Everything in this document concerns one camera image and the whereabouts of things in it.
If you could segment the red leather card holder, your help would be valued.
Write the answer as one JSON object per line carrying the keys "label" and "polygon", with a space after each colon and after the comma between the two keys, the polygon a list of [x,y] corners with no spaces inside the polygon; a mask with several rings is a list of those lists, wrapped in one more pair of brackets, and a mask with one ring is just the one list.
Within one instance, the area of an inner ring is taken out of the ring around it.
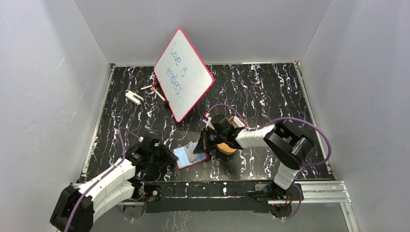
{"label": "red leather card holder", "polygon": [[210,156],[206,152],[193,152],[197,144],[198,142],[190,142],[185,146],[172,150],[173,154],[178,158],[175,162],[175,167],[177,170],[185,169],[210,159]]}

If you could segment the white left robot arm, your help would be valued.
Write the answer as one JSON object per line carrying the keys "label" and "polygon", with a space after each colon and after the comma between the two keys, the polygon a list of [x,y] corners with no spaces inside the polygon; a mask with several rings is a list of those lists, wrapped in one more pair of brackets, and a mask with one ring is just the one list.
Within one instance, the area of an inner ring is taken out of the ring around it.
{"label": "white left robot arm", "polygon": [[140,172],[157,172],[178,160],[159,139],[142,137],[107,170],[77,187],[64,188],[50,218],[61,232],[88,232],[97,219],[131,199],[146,203],[154,188],[146,187]]}

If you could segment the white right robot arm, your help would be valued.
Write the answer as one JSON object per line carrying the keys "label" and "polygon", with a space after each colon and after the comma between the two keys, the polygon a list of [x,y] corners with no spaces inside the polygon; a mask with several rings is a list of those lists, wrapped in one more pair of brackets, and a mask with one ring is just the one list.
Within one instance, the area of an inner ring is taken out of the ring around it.
{"label": "white right robot arm", "polygon": [[218,114],[211,117],[201,130],[193,153],[207,152],[222,143],[232,149],[268,147],[272,150],[280,166],[270,187],[261,193],[278,200],[290,196],[291,184],[314,148],[313,141],[292,123],[291,118],[279,119],[264,127],[249,128],[244,124],[232,124],[224,115]]}

